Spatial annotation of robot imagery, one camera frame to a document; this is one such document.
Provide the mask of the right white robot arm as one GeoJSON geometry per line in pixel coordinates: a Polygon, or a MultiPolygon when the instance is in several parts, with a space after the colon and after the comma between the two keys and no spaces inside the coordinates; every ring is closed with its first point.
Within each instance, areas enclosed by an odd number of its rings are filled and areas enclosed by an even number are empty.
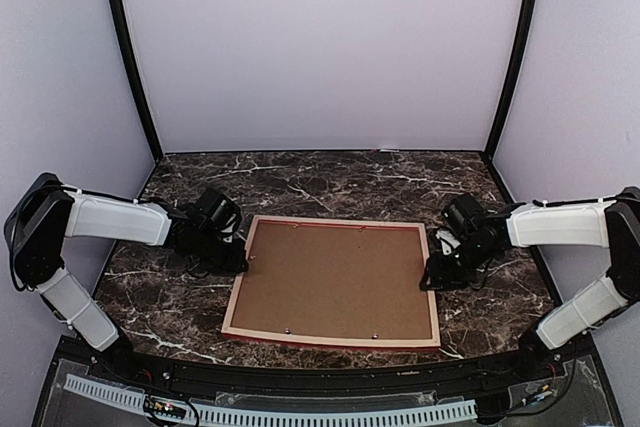
{"type": "Polygon", "coordinates": [[[576,267],[580,248],[594,254],[584,281],[570,298],[537,320],[518,340],[510,371],[534,379],[549,358],[575,337],[599,328],[639,301],[639,189],[612,196],[484,207],[472,194],[455,196],[443,209],[444,226],[433,239],[438,250],[426,261],[423,291],[471,287],[481,269],[516,248],[554,253],[555,267],[576,267]]]}

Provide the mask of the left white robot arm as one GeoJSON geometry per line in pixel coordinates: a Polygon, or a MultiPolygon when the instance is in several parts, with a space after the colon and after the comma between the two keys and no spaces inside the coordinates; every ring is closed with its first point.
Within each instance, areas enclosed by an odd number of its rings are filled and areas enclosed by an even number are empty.
{"type": "Polygon", "coordinates": [[[73,242],[121,241],[170,249],[203,265],[212,275],[249,268],[238,238],[240,207],[215,188],[194,202],[129,199],[63,183],[40,174],[6,218],[3,234],[11,280],[18,291],[36,293],[59,320],[97,354],[120,383],[141,374],[140,359],[123,329],[99,306],[65,256],[73,242]]]}

